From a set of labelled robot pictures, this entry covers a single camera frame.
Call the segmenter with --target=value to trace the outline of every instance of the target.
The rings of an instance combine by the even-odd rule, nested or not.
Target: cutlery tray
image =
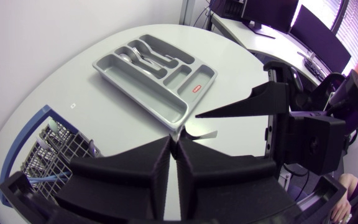
[[[112,50],[93,67],[173,131],[218,74],[200,59],[148,34]]]

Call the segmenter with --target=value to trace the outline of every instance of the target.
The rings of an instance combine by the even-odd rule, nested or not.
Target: desk
[[[288,40],[279,31],[271,29],[275,39],[257,35],[242,22],[223,19],[216,13],[213,14],[211,22],[224,36],[237,42],[249,52],[267,55],[275,60],[285,62],[296,68],[313,84],[320,84],[320,81],[303,65],[303,57],[298,54],[298,52],[301,52],[306,55],[306,52]]]
[[[252,87],[267,82],[267,72],[263,71],[262,63],[244,48],[212,32],[188,26],[151,25],[125,30],[98,42],[43,81],[13,112],[0,131],[0,173],[15,137],[46,104],[85,136],[94,139],[104,156],[167,136],[170,133],[168,128],[104,80],[92,67],[92,62],[104,54],[142,34],[151,34],[176,45],[218,71],[211,88],[185,123],[190,134],[218,130],[218,136],[197,142],[232,156],[263,156],[267,116],[195,119],[198,113],[247,98]],[[222,60],[222,55],[226,55],[225,60]],[[35,137],[31,136],[30,140],[34,142]],[[19,170],[27,153],[18,155],[11,173]],[[174,160],[170,164],[165,219],[179,220],[177,167]],[[0,201],[0,222],[24,221],[14,209]]]

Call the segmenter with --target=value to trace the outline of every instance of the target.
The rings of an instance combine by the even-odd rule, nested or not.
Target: red label
[[[196,93],[198,90],[200,90],[201,85],[196,86],[196,88],[193,89],[193,93]]]

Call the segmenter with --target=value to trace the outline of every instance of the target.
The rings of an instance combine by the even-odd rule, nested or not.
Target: window blind
[[[328,29],[331,29],[341,6],[341,0],[299,0],[292,25],[298,16],[301,5],[307,7]]]
[[[352,56],[343,71],[347,75],[358,62],[358,0],[349,0],[344,19],[336,37]]]

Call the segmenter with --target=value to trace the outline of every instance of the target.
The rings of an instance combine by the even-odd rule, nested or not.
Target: white wall
[[[131,27],[178,24],[181,4],[182,0],[0,0],[0,129],[37,85],[76,54]]]

